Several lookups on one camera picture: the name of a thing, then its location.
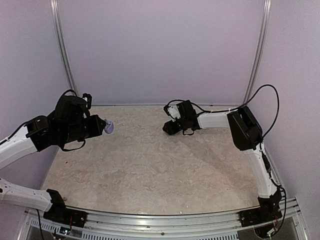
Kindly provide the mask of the purple charging case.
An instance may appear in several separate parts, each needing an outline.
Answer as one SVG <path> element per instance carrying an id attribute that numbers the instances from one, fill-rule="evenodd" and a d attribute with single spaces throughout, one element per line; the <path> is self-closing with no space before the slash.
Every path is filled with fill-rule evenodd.
<path id="1" fill-rule="evenodd" d="M 104 131 L 106 134 L 112 134 L 114 131 L 114 123 L 111 120 L 107 120 L 106 118 L 104 119 L 105 122 L 105 127 Z"/>

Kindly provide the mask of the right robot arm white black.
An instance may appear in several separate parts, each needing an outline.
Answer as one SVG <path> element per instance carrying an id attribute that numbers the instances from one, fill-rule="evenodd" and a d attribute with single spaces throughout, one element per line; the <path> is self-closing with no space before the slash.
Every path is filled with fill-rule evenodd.
<path id="1" fill-rule="evenodd" d="M 282 199 L 281 188 L 273 180 L 270 162 L 265 153 L 263 131 L 247 106 L 237 109 L 203 111 L 197 113 L 189 100 L 181 101 L 176 108 L 169 104 L 163 107 L 171 117 L 162 130 L 172 136 L 186 131 L 193 133 L 208 128 L 230 129 L 233 144 L 248 158 L 257 182 L 258 199 L 279 201 Z"/>

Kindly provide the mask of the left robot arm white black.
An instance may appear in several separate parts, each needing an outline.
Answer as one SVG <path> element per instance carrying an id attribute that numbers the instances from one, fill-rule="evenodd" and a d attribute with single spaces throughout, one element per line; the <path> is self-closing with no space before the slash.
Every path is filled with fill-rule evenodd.
<path id="1" fill-rule="evenodd" d="M 67 152 L 65 145 L 101 136 L 107 122 L 97 114 L 90 113 L 92 96 L 82 97 L 63 94 L 49 115 L 40 115 L 22 123 L 10 136 L 0 142 L 0 167 L 5 168 L 15 161 L 51 146 Z M 59 192 L 36 190 L 0 180 L 0 201 L 4 204 L 33 208 L 50 212 L 63 223 L 70 218 L 70 211 Z"/>

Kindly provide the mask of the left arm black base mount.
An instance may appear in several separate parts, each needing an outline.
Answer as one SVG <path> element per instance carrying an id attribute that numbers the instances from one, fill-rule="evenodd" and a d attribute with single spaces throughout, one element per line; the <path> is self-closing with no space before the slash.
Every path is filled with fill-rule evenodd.
<path id="1" fill-rule="evenodd" d="M 56 190 L 47 189 L 46 192 L 51 197 L 52 205 L 48 211 L 43 213 L 44 219 L 71 227 L 84 227 L 88 216 L 87 212 L 67 208 L 62 196 Z"/>

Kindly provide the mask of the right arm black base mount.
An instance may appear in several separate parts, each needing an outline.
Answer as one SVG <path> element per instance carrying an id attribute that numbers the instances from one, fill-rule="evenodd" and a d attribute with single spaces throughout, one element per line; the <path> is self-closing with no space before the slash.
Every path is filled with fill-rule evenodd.
<path id="1" fill-rule="evenodd" d="M 283 216 L 280 210 L 281 199 L 282 193 L 279 188 L 269 198 L 258 197 L 259 207 L 239 212 L 241 226 L 248 227 L 281 218 Z"/>

